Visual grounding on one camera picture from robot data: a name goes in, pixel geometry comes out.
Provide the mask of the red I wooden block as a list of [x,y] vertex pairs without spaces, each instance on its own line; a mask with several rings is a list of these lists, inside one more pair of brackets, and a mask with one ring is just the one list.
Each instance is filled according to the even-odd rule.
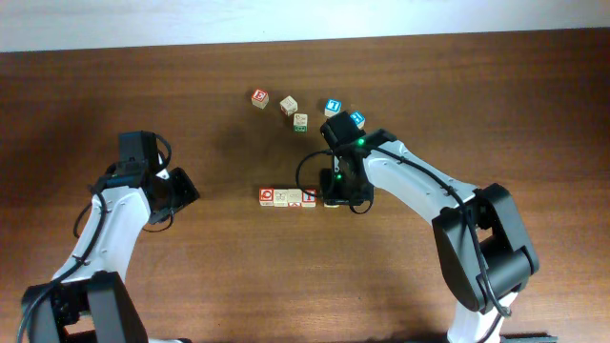
[[316,204],[316,190],[306,189],[302,193],[301,206],[304,208],[314,208]]

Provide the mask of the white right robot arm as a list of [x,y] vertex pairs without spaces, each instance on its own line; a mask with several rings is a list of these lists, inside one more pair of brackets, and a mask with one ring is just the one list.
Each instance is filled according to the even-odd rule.
[[449,342],[502,342],[510,307],[539,270],[539,257],[511,195],[499,184],[460,182],[395,138],[331,141],[345,186],[389,192],[433,229],[441,273],[457,301]]

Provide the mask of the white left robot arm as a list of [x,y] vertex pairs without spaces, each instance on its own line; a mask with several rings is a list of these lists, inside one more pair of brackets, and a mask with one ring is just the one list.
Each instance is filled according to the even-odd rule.
[[30,342],[148,342],[125,278],[147,224],[172,224],[199,193],[180,168],[141,185],[105,175],[91,189],[91,213],[50,282],[26,289],[16,339]]

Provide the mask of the red circle wooden block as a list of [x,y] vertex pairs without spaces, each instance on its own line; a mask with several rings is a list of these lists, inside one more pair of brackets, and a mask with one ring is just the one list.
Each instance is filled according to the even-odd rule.
[[273,188],[260,188],[258,199],[262,207],[273,207],[275,205],[275,190]]

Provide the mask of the red bordered wooden block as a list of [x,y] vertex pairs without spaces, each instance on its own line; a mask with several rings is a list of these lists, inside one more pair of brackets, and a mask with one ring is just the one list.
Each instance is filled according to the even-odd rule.
[[288,189],[287,190],[287,202],[288,202],[289,207],[301,207],[302,206],[302,190]]

